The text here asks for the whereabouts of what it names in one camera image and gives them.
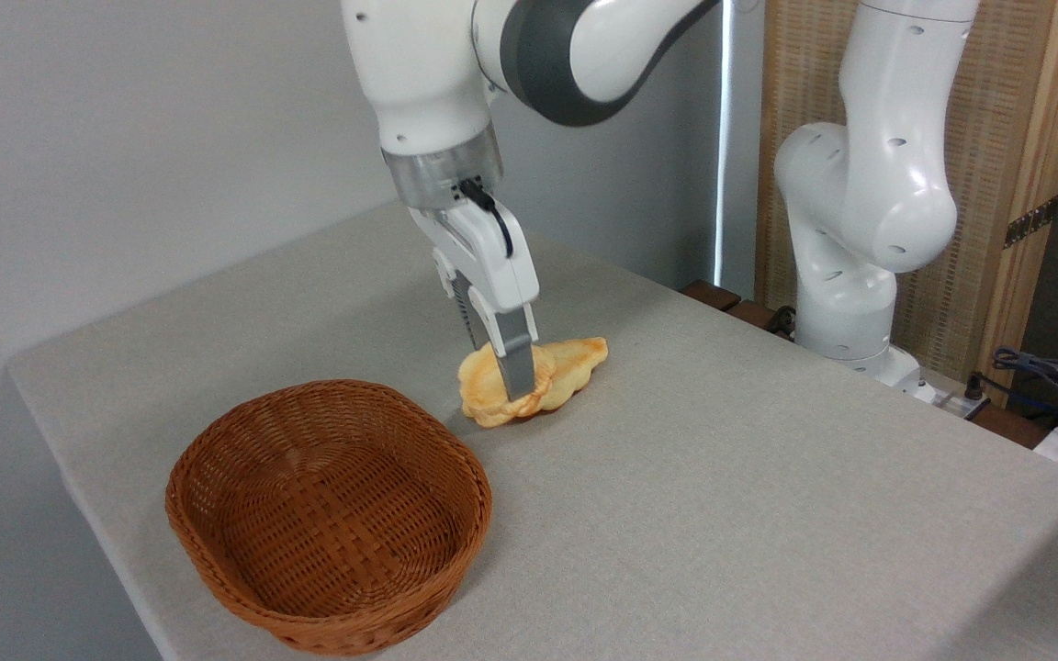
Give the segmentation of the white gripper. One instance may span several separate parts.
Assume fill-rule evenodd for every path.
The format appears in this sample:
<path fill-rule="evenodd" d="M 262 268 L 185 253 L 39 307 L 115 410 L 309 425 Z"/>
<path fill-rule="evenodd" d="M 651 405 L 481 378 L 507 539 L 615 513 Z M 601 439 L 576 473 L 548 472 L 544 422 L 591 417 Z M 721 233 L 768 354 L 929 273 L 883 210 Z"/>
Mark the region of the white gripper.
<path fill-rule="evenodd" d="M 452 208 L 408 212 L 435 246 L 438 276 L 466 323 L 467 337 L 474 350 L 492 344 L 505 393 L 514 402 L 536 387 L 532 305 L 539 299 L 540 282 L 516 218 L 501 204 L 496 208 L 494 214 L 466 199 Z M 471 301 L 471 288 L 496 313 L 498 342 L 490 341 L 486 322 Z"/>

